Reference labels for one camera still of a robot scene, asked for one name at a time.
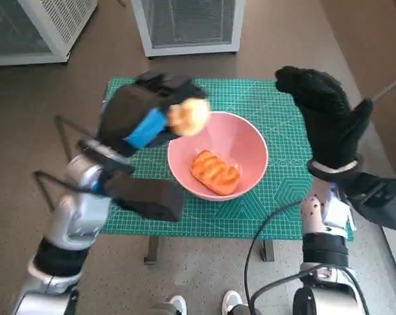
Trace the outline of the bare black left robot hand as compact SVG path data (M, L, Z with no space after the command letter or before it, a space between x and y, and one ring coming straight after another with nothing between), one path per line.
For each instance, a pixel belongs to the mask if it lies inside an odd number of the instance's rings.
M169 108L207 96L192 79L147 71L118 88L102 108L97 140L130 157L145 147L179 138L169 126Z

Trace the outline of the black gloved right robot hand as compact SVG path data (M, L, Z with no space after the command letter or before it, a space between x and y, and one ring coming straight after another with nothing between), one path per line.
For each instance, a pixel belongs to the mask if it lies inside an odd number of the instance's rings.
M277 90L292 96L304 118L314 161L331 169L354 162L373 111L371 99L351 108L340 82L314 69L285 66L275 77Z

